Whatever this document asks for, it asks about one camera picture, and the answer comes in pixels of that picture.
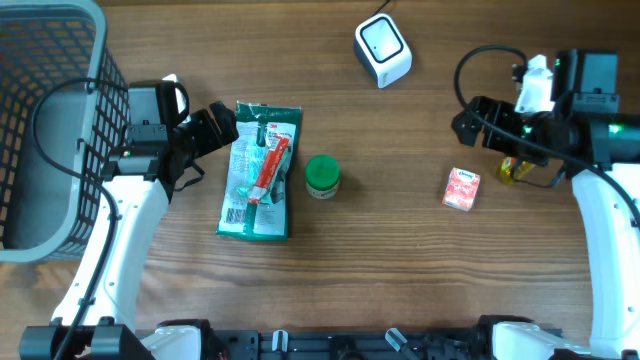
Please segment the red white tissue pack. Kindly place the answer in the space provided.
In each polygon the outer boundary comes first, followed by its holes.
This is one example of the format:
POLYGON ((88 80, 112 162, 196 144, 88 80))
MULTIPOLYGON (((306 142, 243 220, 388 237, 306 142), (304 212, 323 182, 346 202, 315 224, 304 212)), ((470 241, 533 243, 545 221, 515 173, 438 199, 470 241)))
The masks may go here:
POLYGON ((454 167, 449 174, 442 203, 462 211, 471 210, 480 181, 478 174, 454 167))

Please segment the yellow liquid bottle silver cap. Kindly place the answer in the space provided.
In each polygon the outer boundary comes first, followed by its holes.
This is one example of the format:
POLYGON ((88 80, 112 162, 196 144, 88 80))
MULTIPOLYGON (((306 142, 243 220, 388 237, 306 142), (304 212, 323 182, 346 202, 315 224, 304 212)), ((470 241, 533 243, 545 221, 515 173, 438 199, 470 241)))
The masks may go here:
POLYGON ((531 162, 516 157, 505 157, 497 167, 496 176, 504 184, 513 185, 536 167, 531 162))

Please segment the clear teal wipes packet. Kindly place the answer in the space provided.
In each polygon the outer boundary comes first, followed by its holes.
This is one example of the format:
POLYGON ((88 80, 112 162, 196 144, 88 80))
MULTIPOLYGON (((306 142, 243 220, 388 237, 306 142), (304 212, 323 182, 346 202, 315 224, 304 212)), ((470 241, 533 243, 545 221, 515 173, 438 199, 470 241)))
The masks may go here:
POLYGON ((257 179, 258 173, 262 167, 262 163, 264 161, 264 157, 269 150, 272 137, 265 137, 265 144, 263 146, 259 146, 257 144, 251 144, 248 147, 248 150, 245 152, 247 166, 244 170, 244 179, 241 183, 236 187, 236 191, 238 194, 248 202, 248 194, 249 189, 257 179))

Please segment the green lid chicken jar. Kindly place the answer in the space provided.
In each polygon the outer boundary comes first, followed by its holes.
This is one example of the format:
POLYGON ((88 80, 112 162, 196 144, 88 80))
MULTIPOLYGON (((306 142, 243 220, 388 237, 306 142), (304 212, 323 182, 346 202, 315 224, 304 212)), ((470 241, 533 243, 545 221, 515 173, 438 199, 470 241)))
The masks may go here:
POLYGON ((316 199, 328 199, 336 194, 341 180, 338 161, 330 155, 312 157, 305 166, 308 193, 316 199))

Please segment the green 3M gloves package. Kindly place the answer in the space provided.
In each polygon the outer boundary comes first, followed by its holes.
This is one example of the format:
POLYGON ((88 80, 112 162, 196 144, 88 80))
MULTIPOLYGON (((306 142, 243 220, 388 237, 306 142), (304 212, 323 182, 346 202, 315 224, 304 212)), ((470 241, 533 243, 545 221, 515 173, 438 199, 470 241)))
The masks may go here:
POLYGON ((239 138, 230 150, 227 184, 216 233, 248 241, 285 241, 288 238, 288 178, 295 158, 302 122, 302 109, 265 104, 236 104, 239 138), (287 135, 292 139, 284 169, 284 198, 274 205, 249 204, 236 187, 244 179, 245 152, 251 144, 263 146, 265 137, 287 135))

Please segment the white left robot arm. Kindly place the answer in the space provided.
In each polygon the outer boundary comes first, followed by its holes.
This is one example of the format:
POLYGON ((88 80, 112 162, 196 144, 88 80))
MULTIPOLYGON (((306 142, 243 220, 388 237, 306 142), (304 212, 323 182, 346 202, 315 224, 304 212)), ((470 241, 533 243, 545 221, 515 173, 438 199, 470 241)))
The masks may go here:
POLYGON ((206 359, 224 353, 208 321, 169 321, 146 338, 135 330, 136 299, 154 232, 177 181, 196 159, 238 139, 233 110, 216 101, 190 111, 185 87, 158 80, 110 88, 130 100, 130 122, 98 178, 47 154, 55 169, 99 192, 99 210, 72 286, 46 326, 25 329, 23 359, 206 359))

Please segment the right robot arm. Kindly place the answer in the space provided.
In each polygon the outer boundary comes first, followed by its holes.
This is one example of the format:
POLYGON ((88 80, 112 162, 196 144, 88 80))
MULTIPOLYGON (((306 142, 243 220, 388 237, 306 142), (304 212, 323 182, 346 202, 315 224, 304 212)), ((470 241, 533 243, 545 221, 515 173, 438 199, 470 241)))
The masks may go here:
POLYGON ((453 87, 462 110, 451 127, 458 141, 519 163, 562 161, 584 225, 592 287, 589 344, 575 345, 530 320, 494 316, 486 321, 492 359, 636 359, 639 356, 639 117, 619 110, 618 55, 612 50, 568 49, 553 65, 544 57, 514 54, 516 104, 476 96, 466 100, 463 67, 497 50, 485 45, 457 64, 453 87))

